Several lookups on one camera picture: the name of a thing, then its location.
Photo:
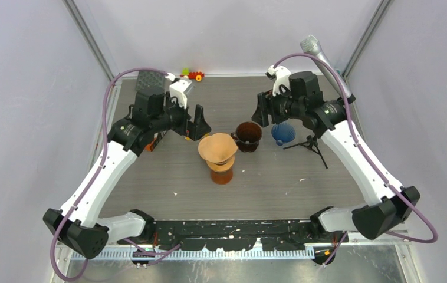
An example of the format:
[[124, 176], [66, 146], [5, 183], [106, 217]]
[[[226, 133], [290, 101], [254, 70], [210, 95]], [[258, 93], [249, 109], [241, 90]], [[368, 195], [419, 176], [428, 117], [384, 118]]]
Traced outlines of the wooden ring holder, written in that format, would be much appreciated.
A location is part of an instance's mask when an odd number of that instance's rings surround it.
[[213, 172], [222, 173], [227, 172], [230, 170], [235, 163], [235, 156], [231, 156], [228, 160], [220, 162], [220, 163], [213, 163], [210, 161], [206, 161], [206, 164]]

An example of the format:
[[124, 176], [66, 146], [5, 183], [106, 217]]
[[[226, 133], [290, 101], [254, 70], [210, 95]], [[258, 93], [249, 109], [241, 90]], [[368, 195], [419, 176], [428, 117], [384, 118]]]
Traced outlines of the coffee filter box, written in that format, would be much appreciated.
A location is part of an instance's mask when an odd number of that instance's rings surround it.
[[148, 152], [154, 151], [154, 149], [160, 143], [162, 138], [164, 138], [166, 133], [167, 133], [167, 131], [161, 131], [161, 132], [155, 133], [153, 136], [153, 140], [149, 144], [147, 144], [144, 149], [147, 150]]

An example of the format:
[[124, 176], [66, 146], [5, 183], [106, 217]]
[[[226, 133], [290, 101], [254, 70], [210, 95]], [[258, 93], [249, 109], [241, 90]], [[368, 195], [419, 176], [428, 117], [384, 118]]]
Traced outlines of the amber glass carafe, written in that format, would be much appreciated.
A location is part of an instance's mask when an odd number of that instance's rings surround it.
[[225, 172], [210, 171], [211, 180], [218, 185], [225, 185], [229, 183], [234, 176], [233, 170], [229, 169]]

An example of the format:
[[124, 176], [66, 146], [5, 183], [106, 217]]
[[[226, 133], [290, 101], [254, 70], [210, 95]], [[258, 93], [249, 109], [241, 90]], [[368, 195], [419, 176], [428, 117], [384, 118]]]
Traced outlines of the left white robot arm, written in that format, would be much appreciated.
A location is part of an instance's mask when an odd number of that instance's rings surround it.
[[136, 93], [129, 112], [113, 123], [99, 159], [78, 189], [60, 209], [48, 209], [43, 221], [56, 239], [85, 259], [93, 259], [109, 242], [134, 238], [149, 243], [155, 234], [154, 219], [132, 209], [124, 215], [100, 218], [112, 190], [126, 170], [157, 134], [173, 131], [198, 141], [211, 132], [204, 107], [188, 113], [184, 92], [147, 87]]

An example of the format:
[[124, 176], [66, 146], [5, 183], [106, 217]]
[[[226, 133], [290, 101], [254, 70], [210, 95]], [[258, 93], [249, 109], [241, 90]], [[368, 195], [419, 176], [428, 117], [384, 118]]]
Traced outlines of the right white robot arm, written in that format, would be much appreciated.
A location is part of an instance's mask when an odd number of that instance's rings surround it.
[[420, 193], [394, 178], [347, 119], [343, 100], [325, 101], [318, 78], [311, 71], [292, 73], [283, 66], [271, 68], [271, 90], [257, 95], [252, 121], [261, 127], [296, 119], [311, 130], [310, 142], [321, 140], [341, 160], [357, 183], [365, 203], [351, 208], [329, 206], [312, 215], [310, 234], [325, 242], [334, 231], [357, 231], [376, 239], [403, 223], [410, 215], [407, 203], [417, 204]]

